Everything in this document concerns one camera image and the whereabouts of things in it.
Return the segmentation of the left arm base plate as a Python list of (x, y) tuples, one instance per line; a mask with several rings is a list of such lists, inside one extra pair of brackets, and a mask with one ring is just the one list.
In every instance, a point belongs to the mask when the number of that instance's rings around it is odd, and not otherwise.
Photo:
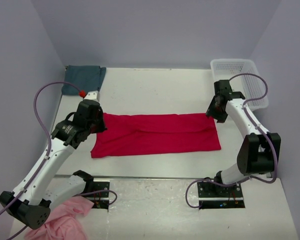
[[(101, 190), (109, 190), (110, 181), (109, 180), (94, 180), (92, 189), (89, 191), (96, 192)], [(109, 200), (110, 193), (108, 191), (99, 192), (84, 196), (87, 200), (93, 203), (92, 209), (98, 210), (108, 210), (110, 205)]]

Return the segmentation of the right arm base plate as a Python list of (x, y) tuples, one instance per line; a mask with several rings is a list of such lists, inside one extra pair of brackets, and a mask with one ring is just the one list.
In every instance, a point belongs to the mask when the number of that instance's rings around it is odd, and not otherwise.
[(222, 187), (200, 181), (197, 184), (199, 209), (244, 209), (241, 185)]

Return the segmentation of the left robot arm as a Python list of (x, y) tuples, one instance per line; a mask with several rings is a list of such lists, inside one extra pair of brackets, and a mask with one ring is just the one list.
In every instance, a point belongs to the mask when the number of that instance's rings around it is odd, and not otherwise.
[(54, 190), (49, 190), (48, 186), (63, 163), (89, 135), (105, 130), (100, 103), (82, 100), (75, 112), (55, 126), (49, 145), (23, 181), (13, 191), (1, 193), (0, 204), (9, 215), (32, 230), (41, 227), (58, 205), (92, 190), (94, 178), (82, 170), (74, 172)]

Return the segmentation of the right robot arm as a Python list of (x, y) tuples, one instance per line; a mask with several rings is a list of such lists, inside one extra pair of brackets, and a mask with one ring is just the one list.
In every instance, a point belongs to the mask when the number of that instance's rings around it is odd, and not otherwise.
[(273, 183), (277, 178), (281, 137), (266, 129), (247, 103), (240, 91), (232, 90), (229, 80), (214, 83), (214, 97), (206, 111), (207, 117), (218, 123), (225, 123), (230, 117), (243, 137), (236, 163), (219, 171), (214, 178), (220, 186), (241, 184), (250, 178)]

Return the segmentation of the red t shirt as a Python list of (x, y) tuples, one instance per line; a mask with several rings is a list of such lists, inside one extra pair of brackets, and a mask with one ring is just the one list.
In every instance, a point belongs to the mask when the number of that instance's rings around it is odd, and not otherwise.
[(91, 158), (221, 150), (215, 122), (204, 113), (115, 115), (105, 113)]

